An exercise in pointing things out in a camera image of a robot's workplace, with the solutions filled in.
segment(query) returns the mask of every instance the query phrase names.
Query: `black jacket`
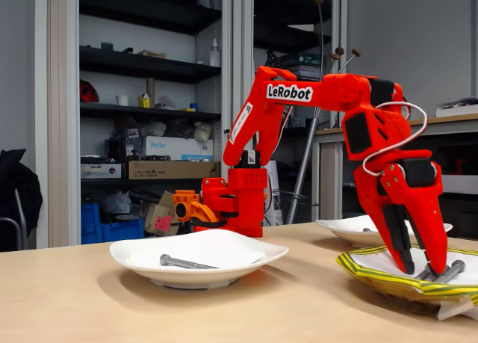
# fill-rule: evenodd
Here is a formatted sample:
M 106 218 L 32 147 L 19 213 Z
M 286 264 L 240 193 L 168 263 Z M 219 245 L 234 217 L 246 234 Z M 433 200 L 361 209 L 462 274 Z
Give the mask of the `black jacket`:
M 15 188 L 22 201 L 27 222 L 27 235 L 37 227 L 43 198 L 38 176 L 20 163 L 25 149 L 2 150 L 0 153 L 0 217 L 9 217 L 19 223 Z M 0 221 L 0 252 L 15 250 L 15 231 Z

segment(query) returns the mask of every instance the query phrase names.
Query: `red robot arm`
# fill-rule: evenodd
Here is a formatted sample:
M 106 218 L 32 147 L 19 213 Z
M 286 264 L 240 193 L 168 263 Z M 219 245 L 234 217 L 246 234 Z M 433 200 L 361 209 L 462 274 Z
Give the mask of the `red robot arm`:
M 279 76 L 285 80 L 276 80 Z M 285 107 L 319 106 L 343 111 L 347 154 L 350 160 L 363 161 L 354 172 L 358 198 L 398 268 L 408 274 L 415 270 L 404 218 L 407 216 L 420 247 L 426 251 L 430 268 L 437 274 L 444 272 L 447 236 L 438 206 L 438 195 L 443 191 L 441 169 L 430 161 L 428 150 L 397 148 L 413 138 L 401 114 L 401 106 L 407 105 L 403 102 L 401 86 L 377 77 L 352 74 L 326 75 L 321 82 L 296 79 L 287 70 L 258 68 L 223 154 L 225 164 L 236 168 L 228 171 L 227 187 L 214 180 L 214 189 L 209 190 L 211 179 L 207 179 L 207 185 L 203 181 L 203 204 L 211 207 L 218 217 L 233 221 L 229 229 L 233 227 L 246 235 L 254 232 L 256 237 L 261 235 L 257 227 L 263 219 L 263 211 L 258 210 L 263 210 L 263 202 L 257 205 L 257 201 L 267 186 L 264 182 L 267 174 L 260 166 L 269 162 L 277 146 Z M 244 162 L 247 155 L 243 148 L 256 132 L 259 133 L 257 155 L 252 159 L 249 155 L 255 166 L 247 166 L 250 162 Z M 227 207 L 234 206 L 237 210 L 232 216 L 230 211 L 226 212 L 226 201 Z

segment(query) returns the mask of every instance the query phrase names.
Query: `yellow tape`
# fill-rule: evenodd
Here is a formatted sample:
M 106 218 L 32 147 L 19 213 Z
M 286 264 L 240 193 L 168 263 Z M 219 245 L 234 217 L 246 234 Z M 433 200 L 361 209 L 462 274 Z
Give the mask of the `yellow tape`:
M 337 257 L 337 263 L 349 274 L 357 277 L 367 277 L 380 281 L 398 282 L 406 285 L 419 288 L 423 294 L 429 296 L 459 296 L 470 295 L 474 306 L 478 306 L 478 285 L 447 285 L 435 282 L 420 281 L 408 277 L 401 277 L 394 274 L 389 274 L 384 271 L 374 270 L 373 268 L 364 267 L 356 263 L 351 255 L 371 255 L 387 250 L 386 246 L 361 248 L 358 250 L 342 253 Z M 478 256 L 478 251 L 462 250 L 456 248 L 449 248 L 449 252 L 464 253 L 467 255 Z

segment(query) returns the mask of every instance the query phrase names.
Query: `white plate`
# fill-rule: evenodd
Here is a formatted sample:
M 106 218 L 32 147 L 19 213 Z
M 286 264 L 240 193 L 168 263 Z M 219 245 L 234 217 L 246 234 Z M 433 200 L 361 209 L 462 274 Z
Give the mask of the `white plate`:
M 332 231 L 335 235 L 349 241 L 354 247 L 375 247 L 382 246 L 383 240 L 375 227 L 372 219 L 368 215 L 345 218 L 343 220 L 316 220 L 316 223 Z M 410 222 L 405 220 L 405 225 L 409 230 L 410 241 L 412 244 L 418 244 L 413 234 Z M 453 225 L 443 224 L 445 232 L 450 231 Z
M 285 255 L 289 249 L 267 244 L 224 229 L 209 229 L 165 238 L 114 242 L 110 254 L 116 262 L 158 285 L 200 289 L 227 286 L 239 277 Z M 216 269 L 198 270 L 162 266 L 161 255 Z

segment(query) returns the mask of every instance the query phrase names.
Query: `white cable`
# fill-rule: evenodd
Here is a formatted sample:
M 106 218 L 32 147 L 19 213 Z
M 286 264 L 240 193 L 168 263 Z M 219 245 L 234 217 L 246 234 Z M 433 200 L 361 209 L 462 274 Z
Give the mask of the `white cable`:
M 378 156 L 380 154 L 383 154 L 384 152 L 396 149 L 397 147 L 405 145 L 406 143 L 409 143 L 410 141 L 414 140 L 416 137 L 420 136 L 422 132 L 425 131 L 426 125 L 428 124 L 428 116 L 426 115 L 426 112 L 422 108 L 420 108 L 419 106 L 416 106 L 415 104 L 412 104 L 410 102 L 384 102 L 383 104 L 380 104 L 380 105 L 376 106 L 375 109 L 380 109 L 380 108 L 383 108 L 384 106 L 390 106 L 390 105 L 405 105 L 405 106 L 408 106 L 410 108 L 417 109 L 423 115 L 423 125 L 421 126 L 421 128 L 417 132 L 415 132 L 413 135 L 410 135 L 405 140 L 402 140 L 399 143 L 395 143 L 393 145 L 390 145 L 390 146 L 387 146 L 383 149 L 380 149 L 379 151 L 376 151 L 376 152 L 370 154 L 369 156 L 367 156 L 365 158 L 365 160 L 361 164 L 361 166 L 363 167 L 363 169 L 366 173 L 368 173 L 371 176 L 375 176 L 375 177 L 379 177 L 380 175 L 383 174 L 383 172 L 374 173 L 374 172 L 370 171 L 369 169 L 367 169 L 365 167 L 367 161 L 374 158 L 375 156 Z

